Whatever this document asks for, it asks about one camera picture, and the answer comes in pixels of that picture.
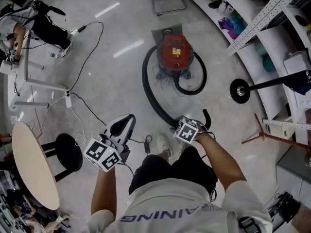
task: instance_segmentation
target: white shelf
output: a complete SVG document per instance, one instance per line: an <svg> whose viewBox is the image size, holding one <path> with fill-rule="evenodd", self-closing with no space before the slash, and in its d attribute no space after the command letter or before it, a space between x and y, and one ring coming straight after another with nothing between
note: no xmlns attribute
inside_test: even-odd
<svg viewBox="0 0 311 233"><path fill-rule="evenodd" d="M306 19L305 15L300 9L295 7L284 7L283 12L287 16L288 20L292 23L295 30L297 31L304 46L309 49L309 54L311 55L311 42L307 36L308 27L301 26L295 18L296 15L299 15L304 19Z"/></svg>
<svg viewBox="0 0 311 233"><path fill-rule="evenodd" d="M255 44L248 45L238 50L237 53L243 61L254 84L270 81L279 77L277 72L266 72L262 64L262 57L259 56L255 50ZM286 95L281 85L259 89L258 93L269 120L272 120L287 104Z"/></svg>
<svg viewBox="0 0 311 233"><path fill-rule="evenodd" d="M243 17L247 24L264 8L265 3L261 0L226 0Z"/></svg>
<svg viewBox="0 0 311 233"><path fill-rule="evenodd" d="M292 69L285 68L284 60L288 59L289 53L296 52L296 48L282 26L263 30L257 36L270 55L280 77L300 71L295 70L295 67ZM283 87L292 113L293 122L306 123L305 109L297 107L295 92L285 85ZM298 142L308 142L306 130L297 129L295 132Z"/></svg>
<svg viewBox="0 0 311 233"><path fill-rule="evenodd" d="M233 42L233 39L229 36L227 33L228 30L221 29L218 21L223 19L225 16L218 12L218 9L212 9L208 6L209 3L211 3L211 0L193 0L207 15L208 17L216 24L216 26L223 32L224 36L227 38L227 40L230 42L230 44Z"/></svg>

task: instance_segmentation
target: black round base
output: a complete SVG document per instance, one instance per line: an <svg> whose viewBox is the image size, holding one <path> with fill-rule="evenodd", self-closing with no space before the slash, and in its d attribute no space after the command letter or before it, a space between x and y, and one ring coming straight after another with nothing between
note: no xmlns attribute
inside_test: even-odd
<svg viewBox="0 0 311 233"><path fill-rule="evenodd" d="M248 88L248 84L243 79L236 79L234 80L230 85L230 94L232 99L236 103L246 103L249 100L249 97L251 96L250 91L239 91L241 88Z"/></svg>
<svg viewBox="0 0 311 233"><path fill-rule="evenodd" d="M64 168L78 171L82 167L82 153L79 146L76 146L74 139L68 134L60 134L56 138L56 152L59 162Z"/></svg>

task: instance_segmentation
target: black pants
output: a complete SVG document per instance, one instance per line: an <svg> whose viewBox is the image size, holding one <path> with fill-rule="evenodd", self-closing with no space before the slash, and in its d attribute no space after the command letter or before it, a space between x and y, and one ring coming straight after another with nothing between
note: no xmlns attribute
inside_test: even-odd
<svg viewBox="0 0 311 233"><path fill-rule="evenodd" d="M153 154L147 156L141 167L136 170L128 192L131 194L149 182L168 178L200 184L209 194L214 190L218 181L213 169L204 163L197 149L191 146L187 147L172 165L160 156Z"/></svg>
<svg viewBox="0 0 311 233"><path fill-rule="evenodd" d="M46 43L59 45L62 49L70 45L67 31L51 24L45 15L39 15L35 19L32 31Z"/></svg>

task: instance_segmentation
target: round wooden table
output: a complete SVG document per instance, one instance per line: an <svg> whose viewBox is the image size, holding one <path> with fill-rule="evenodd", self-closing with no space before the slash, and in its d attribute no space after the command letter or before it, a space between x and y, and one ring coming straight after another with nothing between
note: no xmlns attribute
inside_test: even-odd
<svg viewBox="0 0 311 233"><path fill-rule="evenodd" d="M47 158L33 131L23 122L12 133L12 149L18 172L27 189L43 206L56 210L59 196Z"/></svg>

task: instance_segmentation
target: glossy floor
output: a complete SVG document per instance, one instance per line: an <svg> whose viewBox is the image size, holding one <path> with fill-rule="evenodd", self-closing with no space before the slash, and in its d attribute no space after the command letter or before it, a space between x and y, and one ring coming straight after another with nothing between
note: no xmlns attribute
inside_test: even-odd
<svg viewBox="0 0 311 233"><path fill-rule="evenodd" d="M157 64L154 56L149 64L150 84L155 96L163 108L172 117L187 115L203 120L202 110L208 109L211 118L211 130L217 141L238 161L251 187L262 202L267 202L277 189L275 164L288 146L266 139L256 140L246 145L241 141L258 131L254 113L264 117L262 104L253 92L248 103L236 104L230 97L229 86L235 78L250 81L245 67L237 56L227 53L228 42L213 22L190 0L186 0L187 10L179 13L156 17L152 14L150 0L45 0L49 4L65 11L66 17L50 13L53 21L68 30L80 28L98 20L104 24L101 41L87 61L73 92L85 99L103 121L108 122L120 115L132 113L136 116L136 127L132 138L143 141L147 134L152 135L152 153L158 153L156 135L165 132L170 136L174 158L178 158L178 142L170 134L168 125L162 121L151 108L141 81L141 65L148 49L155 43L151 30L183 25L184 35L195 51L203 59L208 73L207 84L203 92L189 97L178 94L169 81L159 82L155 79ZM178 7L178 0L160 0L160 6ZM30 70L33 77L71 87L77 79L83 61L96 45L101 32L101 25L93 23L81 33L72 36L73 47L69 55L62 59L50 57L52 52L42 46L30 51L30 59L45 65L44 70ZM197 63L192 67L193 80L199 82L200 70ZM33 87L35 101L48 101L52 104L63 96L52 91ZM32 100L31 90L25 90L21 99ZM73 97L73 109L81 118L87 139L95 137L103 130L98 121L85 107L83 102ZM40 123L44 118L45 107L36 108ZM13 127L10 116L16 115L20 120L35 122L35 133L39 124L33 107L19 107L14 113L7 112L8 128ZM54 141L58 134L69 133L75 137L82 133L78 118L66 108L65 100L55 104L47 115L43 126L41 143ZM136 170L145 157L142 144L129 142L131 154L127 164ZM63 170L56 157L49 158L54 174ZM116 167L118 215L126 209L128 187L132 178L125 166ZM84 160L80 171L71 174L57 183L61 198L61 209L71 214L70 232L78 232L90 217L90 202L97 177L94 166ZM217 185L221 204L224 191Z"/></svg>

